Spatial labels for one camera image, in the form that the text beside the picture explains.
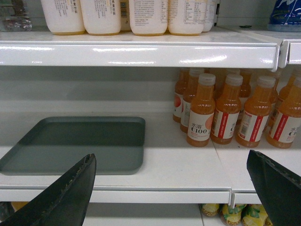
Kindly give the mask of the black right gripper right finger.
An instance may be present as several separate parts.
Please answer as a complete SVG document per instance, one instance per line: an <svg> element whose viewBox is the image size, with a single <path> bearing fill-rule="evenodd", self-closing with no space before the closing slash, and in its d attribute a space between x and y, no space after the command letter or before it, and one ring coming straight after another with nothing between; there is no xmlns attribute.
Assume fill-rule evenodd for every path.
<svg viewBox="0 0 301 226"><path fill-rule="evenodd" d="M272 224L299 226L301 177L255 150L249 151L246 168Z"/></svg>

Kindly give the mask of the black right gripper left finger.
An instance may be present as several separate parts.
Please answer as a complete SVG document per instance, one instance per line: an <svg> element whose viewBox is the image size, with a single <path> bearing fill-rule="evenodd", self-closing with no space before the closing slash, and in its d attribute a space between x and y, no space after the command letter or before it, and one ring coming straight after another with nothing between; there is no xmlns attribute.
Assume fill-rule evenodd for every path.
<svg viewBox="0 0 301 226"><path fill-rule="evenodd" d="M81 226L96 174L96 157L88 154L38 196L16 211L2 226Z"/></svg>

